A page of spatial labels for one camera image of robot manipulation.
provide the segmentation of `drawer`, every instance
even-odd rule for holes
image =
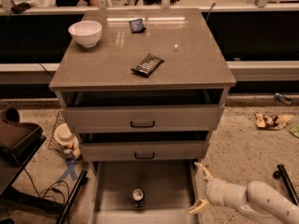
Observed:
[[[81,138],[85,161],[203,159],[208,148],[204,132],[94,133]]]
[[[215,130],[223,107],[67,108],[64,118],[74,133]]]
[[[133,191],[144,201],[135,207]],[[185,212],[197,197],[194,171],[188,161],[99,162],[89,224],[198,224]]]

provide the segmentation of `wire basket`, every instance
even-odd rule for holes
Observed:
[[[54,133],[57,127],[65,123],[65,119],[62,113],[59,111],[56,117],[55,125],[53,127],[53,131],[50,137],[49,149],[56,151],[60,156],[62,156],[65,160],[73,160],[75,156],[72,153],[65,153],[64,147],[56,142],[54,138]]]

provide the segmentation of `speckled concrete floor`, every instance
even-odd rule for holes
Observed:
[[[292,98],[291,105],[284,105],[273,99],[272,94],[259,96],[230,95],[227,107],[221,118],[218,129],[212,134],[210,147],[206,157],[202,160],[205,167],[215,177],[228,182],[246,186],[252,180],[263,181],[280,193],[288,197],[282,180],[276,180],[272,174],[278,164],[283,164],[296,190],[299,190],[299,139],[289,133],[289,129],[299,124],[299,97],[288,94]],[[55,124],[59,105],[54,100],[0,100],[0,109],[7,105],[15,106],[22,121],[39,124],[44,129],[47,140],[37,151],[27,165],[26,170],[32,176],[39,192],[56,182],[66,171],[65,160],[55,151],[49,149],[50,138]],[[256,127],[255,113],[288,114],[293,119],[281,131],[259,130]],[[94,175],[88,163],[80,161],[75,166],[76,174],[82,169],[87,170],[88,182],[85,184],[70,211],[69,223],[88,223],[93,193]],[[195,177],[198,194],[205,197],[205,183],[202,175]],[[71,175],[64,180],[70,188],[75,181]],[[22,172],[13,185],[16,189],[28,194],[36,195],[31,181],[25,172]],[[56,223],[57,215],[47,214],[44,211],[19,206],[15,203],[0,201],[0,219],[12,218],[15,223]],[[235,210],[225,207],[211,206],[205,210],[200,219],[203,224],[240,224],[255,222],[245,219]]]

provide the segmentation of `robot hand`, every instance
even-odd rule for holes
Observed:
[[[231,184],[213,177],[201,163],[195,165],[206,174],[206,200],[199,198],[188,214],[202,212],[212,204],[234,208],[244,217],[261,224],[274,224],[278,220],[299,224],[299,207],[267,184],[260,181],[252,181],[247,186]]]

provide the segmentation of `black panel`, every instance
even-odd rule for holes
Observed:
[[[59,63],[83,15],[0,16],[1,63]]]
[[[207,24],[226,61],[299,60],[298,11],[211,12]]]

